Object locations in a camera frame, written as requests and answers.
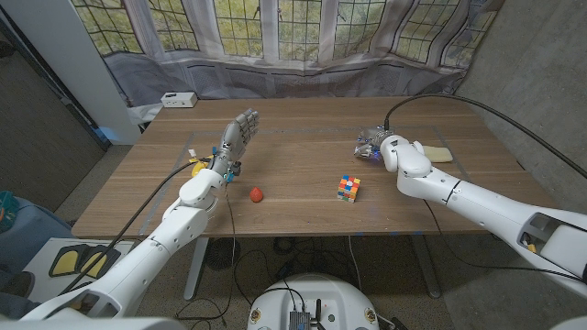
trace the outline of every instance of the white box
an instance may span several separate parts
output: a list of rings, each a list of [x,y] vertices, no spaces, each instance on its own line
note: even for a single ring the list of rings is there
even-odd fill
[[[165,107],[194,107],[195,103],[198,102],[195,93],[165,93],[161,98],[163,106]]]

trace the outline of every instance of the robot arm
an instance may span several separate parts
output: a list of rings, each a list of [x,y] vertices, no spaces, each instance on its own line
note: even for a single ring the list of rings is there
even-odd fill
[[[231,168],[245,152],[257,132],[259,114],[251,110],[227,126],[219,151],[180,189],[180,197],[165,211],[162,223],[143,242],[99,280],[53,298],[21,320],[66,317],[123,317],[133,315],[149,284],[170,257],[198,238],[205,230],[209,214],[216,209],[217,193],[225,187]],[[84,313],[71,306],[86,305]]]
[[[422,145],[388,135],[379,146],[397,188],[439,204],[496,234],[534,267],[583,279],[548,274],[587,298],[587,215],[519,203],[436,169]]]

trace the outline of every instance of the red ball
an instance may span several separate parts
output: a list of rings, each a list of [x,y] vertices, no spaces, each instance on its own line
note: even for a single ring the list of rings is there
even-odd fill
[[[258,203],[263,199],[263,192],[259,188],[254,187],[253,190],[250,191],[249,196],[251,201]]]

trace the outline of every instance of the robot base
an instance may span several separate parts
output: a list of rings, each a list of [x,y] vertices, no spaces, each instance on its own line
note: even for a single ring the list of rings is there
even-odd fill
[[[313,326],[318,321],[324,329],[376,330],[379,329],[375,309],[369,299],[349,283],[325,274],[298,274],[286,279],[293,290],[304,298],[306,313],[291,313],[294,302],[288,290],[270,291],[262,294],[250,309],[249,330],[304,329],[308,319]],[[269,287],[287,288],[283,281]],[[302,312],[302,301],[297,293],[292,292],[297,312]],[[316,301],[320,300],[320,319],[316,320]],[[290,324],[290,317],[296,318]]]

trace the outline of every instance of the sheer curtain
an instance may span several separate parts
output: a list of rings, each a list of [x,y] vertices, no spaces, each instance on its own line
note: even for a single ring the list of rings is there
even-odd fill
[[[452,94],[491,0],[72,0],[128,107]]]

